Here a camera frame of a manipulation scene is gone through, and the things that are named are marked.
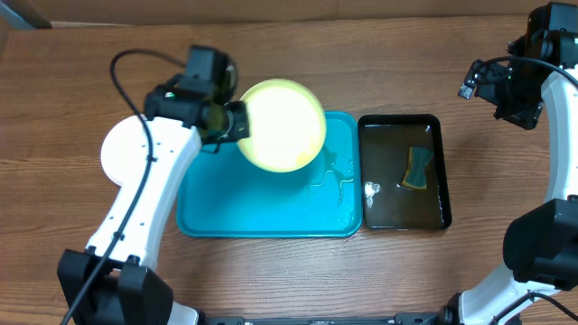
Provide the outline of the green yellow sponge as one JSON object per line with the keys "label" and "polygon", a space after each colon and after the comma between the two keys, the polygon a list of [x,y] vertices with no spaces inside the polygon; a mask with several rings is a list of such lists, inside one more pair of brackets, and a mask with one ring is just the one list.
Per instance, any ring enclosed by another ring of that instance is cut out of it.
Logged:
{"label": "green yellow sponge", "polygon": [[434,157],[434,152],[424,147],[410,147],[408,164],[401,185],[409,190],[425,190],[427,177],[425,170]]}

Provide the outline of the pinkish white plate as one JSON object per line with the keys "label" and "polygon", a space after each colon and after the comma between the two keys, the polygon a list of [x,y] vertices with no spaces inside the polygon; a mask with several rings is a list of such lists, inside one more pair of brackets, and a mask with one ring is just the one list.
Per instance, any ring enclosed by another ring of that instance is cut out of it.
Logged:
{"label": "pinkish white plate", "polygon": [[145,167],[146,140],[136,116],[118,122],[106,135],[100,150],[100,162],[106,176],[117,186],[126,177],[142,174]]}

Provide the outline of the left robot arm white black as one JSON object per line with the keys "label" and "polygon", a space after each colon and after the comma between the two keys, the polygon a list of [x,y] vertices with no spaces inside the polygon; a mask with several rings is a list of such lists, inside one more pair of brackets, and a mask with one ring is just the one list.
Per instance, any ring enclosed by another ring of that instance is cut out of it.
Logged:
{"label": "left robot arm white black", "polygon": [[130,171],[83,252],[67,250],[57,275],[69,305],[64,323],[200,324],[156,273],[163,232],[187,169],[205,144],[248,135],[236,82],[177,74],[145,98],[130,133]]}

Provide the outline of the yellow plate with sauce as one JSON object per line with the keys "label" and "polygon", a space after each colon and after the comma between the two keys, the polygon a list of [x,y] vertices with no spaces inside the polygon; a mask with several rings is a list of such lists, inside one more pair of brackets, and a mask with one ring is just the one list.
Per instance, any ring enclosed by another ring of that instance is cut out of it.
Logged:
{"label": "yellow plate with sauce", "polygon": [[327,134],[322,104],[302,84],[290,79],[257,83],[242,97],[249,117],[248,138],[238,149],[268,172],[297,171],[318,155]]}

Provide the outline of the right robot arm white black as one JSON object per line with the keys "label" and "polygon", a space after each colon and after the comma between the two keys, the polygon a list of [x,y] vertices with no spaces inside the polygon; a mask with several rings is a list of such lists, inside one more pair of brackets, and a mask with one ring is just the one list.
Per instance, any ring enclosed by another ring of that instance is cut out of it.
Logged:
{"label": "right robot arm white black", "polygon": [[520,313],[577,285],[577,30],[530,27],[508,56],[471,67],[459,90],[497,108],[494,116],[525,129],[547,113],[550,175],[544,203],[510,223],[502,262],[477,286],[455,294],[432,324],[518,324]]}

